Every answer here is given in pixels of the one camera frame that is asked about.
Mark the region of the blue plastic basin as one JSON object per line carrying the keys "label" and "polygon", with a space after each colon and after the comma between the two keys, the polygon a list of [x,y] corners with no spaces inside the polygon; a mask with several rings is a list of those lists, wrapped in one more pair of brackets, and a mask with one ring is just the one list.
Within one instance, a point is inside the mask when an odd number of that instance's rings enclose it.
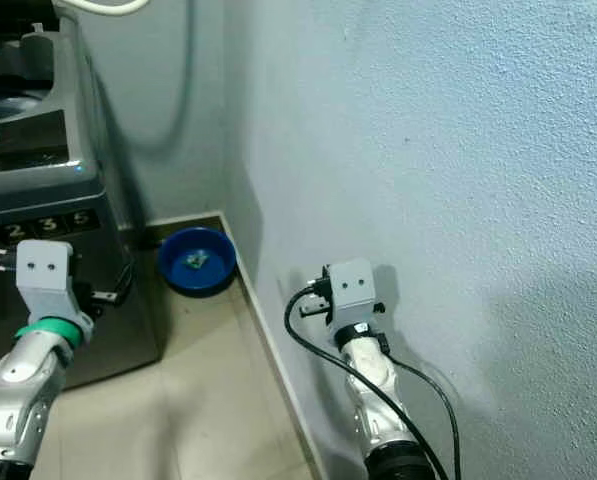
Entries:
{"label": "blue plastic basin", "polygon": [[[190,252],[205,251],[208,260],[202,269],[185,268],[183,259]],[[225,291],[238,268],[237,251],[221,230],[190,227],[176,230],[157,248],[158,274],[176,293],[206,298]]]}

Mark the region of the grey top-load washing machine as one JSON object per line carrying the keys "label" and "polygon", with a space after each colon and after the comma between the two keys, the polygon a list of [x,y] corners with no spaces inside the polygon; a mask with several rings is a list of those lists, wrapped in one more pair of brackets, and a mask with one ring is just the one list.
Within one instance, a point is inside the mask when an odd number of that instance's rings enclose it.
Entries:
{"label": "grey top-load washing machine", "polygon": [[[155,321],[132,300],[135,259],[102,84],[83,44],[80,12],[54,0],[0,0],[0,250],[30,239],[71,244],[74,279],[114,293],[89,308],[91,342],[69,387],[115,378],[161,357]],[[13,275],[0,271],[0,358],[27,323]]]}

